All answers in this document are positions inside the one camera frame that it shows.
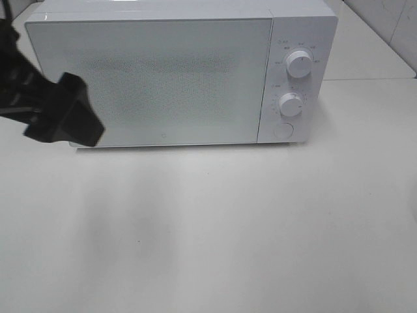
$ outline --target perforated mesh screen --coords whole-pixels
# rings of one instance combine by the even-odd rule
[[[80,75],[100,145],[256,142],[270,20],[38,23],[45,74]]]

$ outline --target wall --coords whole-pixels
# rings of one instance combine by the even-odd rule
[[[28,5],[31,3],[35,3],[36,0],[8,0],[12,7],[13,17],[15,18],[19,15]],[[5,17],[5,12],[3,10],[3,6],[0,3],[0,18]]]
[[[417,0],[345,0],[414,70],[417,70]]]

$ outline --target black plastic part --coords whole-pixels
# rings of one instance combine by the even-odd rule
[[[69,73],[58,83],[47,80],[17,50],[18,37],[0,20],[0,116],[28,124],[24,135],[40,142],[94,147],[104,126],[91,108],[85,82]]]

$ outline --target microwave top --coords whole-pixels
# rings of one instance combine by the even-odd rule
[[[334,16],[323,0],[45,0],[28,22]]]

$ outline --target round button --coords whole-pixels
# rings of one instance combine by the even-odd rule
[[[281,114],[293,117],[302,111],[303,101],[296,93],[287,93],[280,98],[279,105]]]
[[[277,125],[274,134],[279,139],[288,139],[293,135],[294,126],[289,123],[282,123]]]
[[[313,57],[304,50],[293,52],[287,57],[287,71],[294,78],[303,78],[310,74]]]

